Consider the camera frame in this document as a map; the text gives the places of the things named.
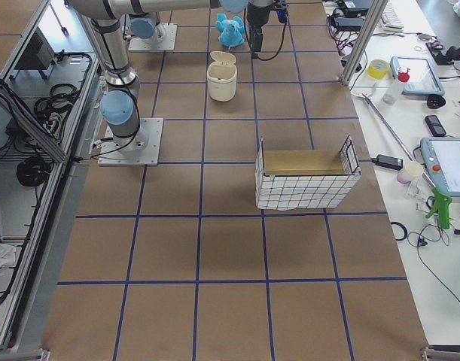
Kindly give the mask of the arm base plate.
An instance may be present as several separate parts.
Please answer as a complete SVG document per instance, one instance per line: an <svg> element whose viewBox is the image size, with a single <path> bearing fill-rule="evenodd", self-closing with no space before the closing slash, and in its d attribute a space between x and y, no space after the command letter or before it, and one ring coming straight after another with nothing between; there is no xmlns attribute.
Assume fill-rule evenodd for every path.
<svg viewBox="0 0 460 361"><path fill-rule="evenodd" d="M132 38L130 52L161 52L175 48L177 23L159 23L155 25L147 19L134 19L130 29Z"/></svg>
<svg viewBox="0 0 460 361"><path fill-rule="evenodd" d="M99 166L156 166L159 162L160 143L163 134L163 118L141 118L136 137L104 142Z"/></svg>

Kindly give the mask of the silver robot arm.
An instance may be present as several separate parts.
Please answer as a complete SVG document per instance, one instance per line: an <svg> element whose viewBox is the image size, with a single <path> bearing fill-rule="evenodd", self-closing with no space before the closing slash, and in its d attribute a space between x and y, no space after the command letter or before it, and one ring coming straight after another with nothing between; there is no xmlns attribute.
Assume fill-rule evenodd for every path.
<svg viewBox="0 0 460 361"><path fill-rule="evenodd" d="M161 42L166 36L164 26L149 18L132 18L130 30L134 36L149 44Z"/></svg>
<svg viewBox="0 0 460 361"><path fill-rule="evenodd" d="M245 11L250 29L260 31L268 22L274 1L70 1L70 6L90 22L90 31L105 66L108 93L102 97L101 112L112 131L116 151L123 155L142 152L149 134L142 128L137 96L139 77L129 63L120 19L124 15L152 20L161 11L224 8Z"/></svg>

